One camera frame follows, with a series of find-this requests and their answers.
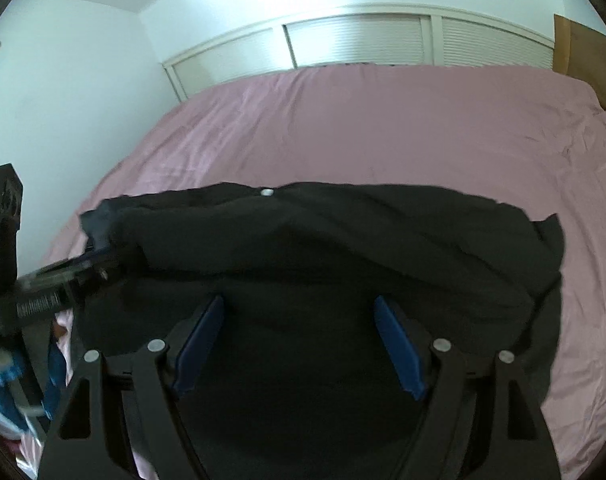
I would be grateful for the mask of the pink bed sheet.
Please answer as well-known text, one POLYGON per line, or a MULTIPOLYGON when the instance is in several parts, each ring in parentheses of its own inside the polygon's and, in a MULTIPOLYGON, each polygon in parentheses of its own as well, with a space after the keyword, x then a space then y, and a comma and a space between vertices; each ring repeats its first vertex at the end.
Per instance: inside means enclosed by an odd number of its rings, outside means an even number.
POLYGON ((486 196, 566 236, 562 327, 543 406, 562 477, 606 451, 606 110, 589 84, 518 66, 309 67, 203 90, 94 187, 423 184, 486 196))

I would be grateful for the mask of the brown wooden headboard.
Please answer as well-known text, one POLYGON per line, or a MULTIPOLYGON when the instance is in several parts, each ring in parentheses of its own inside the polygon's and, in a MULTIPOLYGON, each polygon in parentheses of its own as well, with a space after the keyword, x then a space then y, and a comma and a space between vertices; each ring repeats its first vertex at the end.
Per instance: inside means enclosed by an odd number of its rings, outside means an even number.
POLYGON ((606 110, 606 36, 554 15, 553 71, 589 84, 606 110))

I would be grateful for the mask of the black large jacket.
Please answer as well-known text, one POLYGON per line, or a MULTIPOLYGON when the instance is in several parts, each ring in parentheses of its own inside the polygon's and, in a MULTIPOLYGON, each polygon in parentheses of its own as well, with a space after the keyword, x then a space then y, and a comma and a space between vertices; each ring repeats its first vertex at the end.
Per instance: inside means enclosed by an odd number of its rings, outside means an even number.
POLYGON ((106 356, 222 300, 178 414, 213 479, 395 479, 419 417, 379 337, 378 298, 463 352, 511 351, 542 406, 560 334, 564 232, 488 198, 405 185, 218 184, 122 196, 82 216, 123 250, 106 356))

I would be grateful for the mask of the white louvered closet doors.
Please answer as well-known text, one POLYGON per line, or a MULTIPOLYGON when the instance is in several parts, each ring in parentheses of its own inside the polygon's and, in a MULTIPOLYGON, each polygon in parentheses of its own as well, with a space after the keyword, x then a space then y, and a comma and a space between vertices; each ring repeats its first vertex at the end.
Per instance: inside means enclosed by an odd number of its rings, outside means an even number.
POLYGON ((333 64, 553 66, 554 42, 520 25, 429 6, 348 6, 245 26, 166 58, 179 101, 225 82, 333 64))

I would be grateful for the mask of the blue white cloth item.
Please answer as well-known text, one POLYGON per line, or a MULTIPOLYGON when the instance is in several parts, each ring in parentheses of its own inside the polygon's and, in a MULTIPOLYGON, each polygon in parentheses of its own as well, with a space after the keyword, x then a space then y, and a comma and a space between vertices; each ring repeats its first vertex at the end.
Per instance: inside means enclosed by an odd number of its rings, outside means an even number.
POLYGON ((42 442, 66 387, 66 362, 58 345, 50 340, 42 397, 28 400, 21 380, 26 378, 26 365, 15 352, 0 348, 0 436, 20 440, 30 434, 42 442))

